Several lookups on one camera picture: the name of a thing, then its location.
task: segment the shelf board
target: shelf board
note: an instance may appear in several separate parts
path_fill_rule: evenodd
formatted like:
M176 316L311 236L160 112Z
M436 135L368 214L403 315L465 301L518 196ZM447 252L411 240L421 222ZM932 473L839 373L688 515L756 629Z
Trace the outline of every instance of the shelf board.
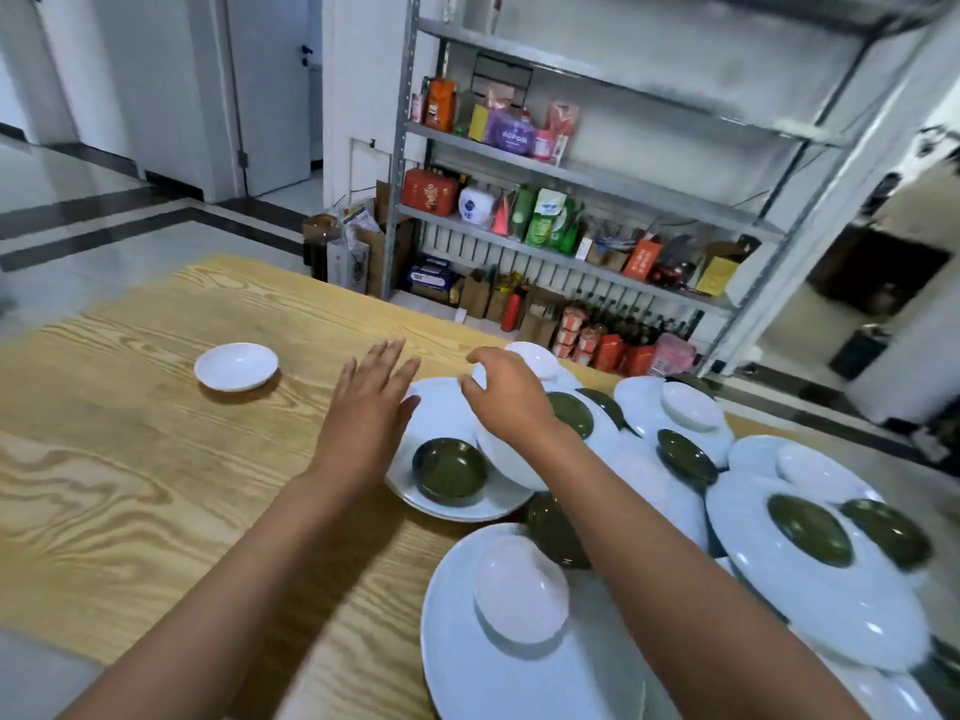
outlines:
M689 290L668 290L665 288L658 288L656 285L651 285L650 283L643 282L642 280L634 280L626 275L621 275L619 272L608 270L606 267L600 267L597 265L592 265L591 263L583 260L577 260L574 257L570 257L570 255L565 255L562 252L558 252L557 250L550 249L548 247L533 247L529 244L524 244L521 241L512 240L509 237L501 237L494 232L490 232L482 227L477 227L475 224L463 221L460 216L432 215L429 212L414 209L413 207L407 207L402 204L397 205L397 212L401 215L407 215L408 217L420 220L428 225L436 225L439 228L449 228L457 232L462 232L464 235L475 237L478 240L491 243L492 245L497 245L501 248L506 248L507 250L512 250L522 255L537 257L540 260L545 260L548 263L558 265L561 268L570 268L570 270L577 271L578 273L583 273L587 276L598 277L611 283L615 283L616 285L622 285L624 288L629 288L631 290L641 291L642 293L651 293L657 298L663 299L664 301L682 303L683 305L692 305L696 308L699 308L704 313L714 313L719 316L729 316L737 310L737 308L733 303L730 302L726 295L713 297L711 295L701 295Z
M832 136L830 132L822 127L805 124L802 127L802 132L799 132L785 122L754 119L748 113L724 101L708 99L702 95L687 93L682 90L664 88L649 80L641 80L630 77L629 75L605 71L593 63L574 60L564 57L563 55L546 52L537 47L524 45L513 40L506 40L495 35L486 35L457 24L447 24L440 20L420 18L418 27L421 33L434 35L443 40L451 40L473 48L479 48L480 50L522 60L533 65L535 68L542 68L567 76L589 79L597 83L611 85L614 88L622 88L668 106L693 111L694 113L709 116L710 118L737 126L772 133L776 136L794 141L810 141L815 144L823 144L830 147L843 147L846 145L845 141Z
M466 136L455 136L437 131L413 121L407 121L407 132L424 136L440 144L447 144L466 152L473 152L480 156L506 162L515 167L537 172L546 177L567 181L571 184L579 184L587 189L613 195L660 212L714 225L729 230L736 235L752 235L759 240L768 242L778 242L785 237L782 229L769 221L757 220L756 215L750 212L668 189L659 184L652 184L625 174L606 171L586 164L571 163L566 166L555 167L537 159L518 156L495 146L476 142Z

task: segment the wooden table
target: wooden table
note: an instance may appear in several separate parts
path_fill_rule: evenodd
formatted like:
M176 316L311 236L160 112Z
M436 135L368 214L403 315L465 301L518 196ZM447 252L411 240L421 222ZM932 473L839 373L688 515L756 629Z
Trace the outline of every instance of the wooden table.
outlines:
M503 344L221 257L0 348L0 624L116 660L306 466L342 363L392 336L422 359L421 378L459 375L473 348ZM218 397L193 362L235 341L273 349L282 374ZM584 386L617 382L571 370ZM433 717L421 605L473 529L380 489L293 592L232 715L271 717L286 697L284 718Z

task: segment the person's left hand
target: person's left hand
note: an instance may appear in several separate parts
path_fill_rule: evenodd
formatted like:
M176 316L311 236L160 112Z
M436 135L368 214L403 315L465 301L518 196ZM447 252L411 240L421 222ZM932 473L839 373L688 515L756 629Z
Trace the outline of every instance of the person's left hand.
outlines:
M403 345L403 338L381 341L359 365L354 359L343 365L319 430L317 449L304 476L335 490L347 502L383 482L420 403L418 396L404 399L420 359L410 359L392 374Z

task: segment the door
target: door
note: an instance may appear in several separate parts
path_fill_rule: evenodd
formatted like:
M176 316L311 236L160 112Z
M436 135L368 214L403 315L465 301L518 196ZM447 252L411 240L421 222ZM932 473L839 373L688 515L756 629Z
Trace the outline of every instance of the door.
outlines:
M80 143L134 158L93 0L37 0Z
M226 0L246 193L310 178L307 0Z

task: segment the forearm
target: forearm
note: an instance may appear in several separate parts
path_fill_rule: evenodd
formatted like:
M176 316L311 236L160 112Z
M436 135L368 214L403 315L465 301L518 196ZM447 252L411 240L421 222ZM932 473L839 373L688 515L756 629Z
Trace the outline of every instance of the forearm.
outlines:
M865 717L802 642L572 430L521 442L684 717Z
M61 720L224 716L282 599L344 508L294 478L190 591Z

